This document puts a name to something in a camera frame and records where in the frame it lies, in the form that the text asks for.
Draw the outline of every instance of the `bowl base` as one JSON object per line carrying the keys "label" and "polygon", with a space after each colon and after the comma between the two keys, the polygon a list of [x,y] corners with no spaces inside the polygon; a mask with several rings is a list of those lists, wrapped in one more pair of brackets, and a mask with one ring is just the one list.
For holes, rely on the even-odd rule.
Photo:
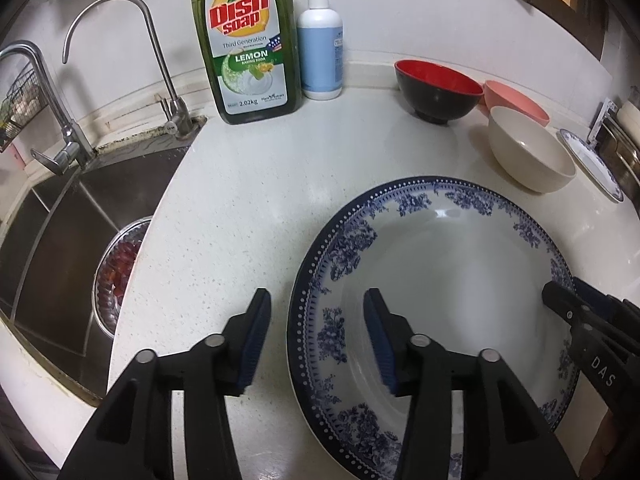
{"label": "bowl base", "polygon": [[431,117],[430,115],[427,114],[423,114],[422,112],[419,112],[418,110],[415,111],[415,114],[420,117],[421,119],[427,121],[428,123],[431,124],[447,124],[449,121],[445,120],[445,119],[438,119],[436,117]]}

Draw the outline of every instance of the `blue and white plate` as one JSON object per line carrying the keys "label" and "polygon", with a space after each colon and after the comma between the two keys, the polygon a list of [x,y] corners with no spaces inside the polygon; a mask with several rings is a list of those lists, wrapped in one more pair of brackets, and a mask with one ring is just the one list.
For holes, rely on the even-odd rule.
{"label": "blue and white plate", "polygon": [[625,196],[622,194],[618,181],[600,158],[600,155],[580,137],[569,130],[562,128],[558,131],[558,136],[562,143],[569,149],[569,152],[573,154],[581,168],[598,184],[606,195],[617,202],[622,202]]}
{"label": "blue and white plate", "polygon": [[[449,350],[497,349],[555,428],[578,369],[568,325],[542,303],[551,279],[573,288],[542,227],[493,191],[424,176],[359,196],[322,229],[291,297],[289,368],[312,431],[361,480],[392,480],[409,399],[380,379],[362,313],[370,287]],[[450,478],[458,478],[459,392],[453,400]]]}

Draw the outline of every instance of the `faucet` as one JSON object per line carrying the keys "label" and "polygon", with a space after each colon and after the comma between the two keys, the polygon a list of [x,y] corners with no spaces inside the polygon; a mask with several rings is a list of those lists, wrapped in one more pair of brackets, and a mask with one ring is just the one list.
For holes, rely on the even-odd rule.
{"label": "faucet", "polygon": [[63,105],[60,94],[53,85],[49,70],[47,70],[42,52],[31,41],[14,41],[0,50],[0,60],[12,54],[22,54],[31,62],[42,94],[53,111],[65,140],[65,147],[54,158],[49,158],[36,150],[31,150],[31,156],[56,175],[65,173],[74,160],[78,161],[81,168],[85,168],[95,158],[94,149],[78,123],[72,119]]}
{"label": "faucet", "polygon": [[[89,10],[97,7],[101,3],[108,1],[110,0],[95,0],[75,18],[74,22],[71,24],[71,27],[69,27],[69,30],[66,33],[65,46],[62,51],[62,63],[66,63],[69,59],[71,37],[73,36],[73,33],[76,30],[76,27],[78,26],[80,20],[82,20],[82,18],[87,12],[89,12]],[[174,82],[171,80],[171,76],[169,75],[169,71],[167,70],[166,63],[164,62],[164,55],[162,54],[162,49],[160,48],[158,35],[156,34],[156,28],[154,27],[154,20],[151,17],[151,12],[146,6],[146,3],[143,0],[126,1],[137,5],[138,8],[142,11],[142,15],[145,18],[146,30],[148,31],[149,37],[151,38],[151,45],[153,46],[154,52],[156,53],[156,59],[158,60],[158,65],[160,66],[160,72],[162,73],[162,78],[164,79],[164,83],[166,84],[166,89],[169,92],[170,101],[167,102],[167,100],[164,98],[160,101],[162,110],[164,111],[167,120],[164,125],[164,129],[167,133],[173,134],[178,139],[183,139],[191,135],[192,133],[199,131],[202,127],[202,124],[191,119],[186,103],[184,102],[183,98],[178,97],[178,94],[175,91]]]}

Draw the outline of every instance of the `dish soap label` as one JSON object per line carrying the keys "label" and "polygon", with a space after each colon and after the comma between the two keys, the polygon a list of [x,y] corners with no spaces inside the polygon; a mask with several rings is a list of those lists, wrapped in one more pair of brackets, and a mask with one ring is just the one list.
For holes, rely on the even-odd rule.
{"label": "dish soap label", "polygon": [[206,0],[209,45],[229,114],[287,102],[276,0]]}

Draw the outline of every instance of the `blue label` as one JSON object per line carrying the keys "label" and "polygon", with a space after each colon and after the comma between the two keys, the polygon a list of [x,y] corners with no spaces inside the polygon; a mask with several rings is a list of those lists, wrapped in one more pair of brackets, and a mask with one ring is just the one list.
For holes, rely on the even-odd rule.
{"label": "blue label", "polygon": [[300,77],[309,92],[342,86],[342,27],[299,28]]}

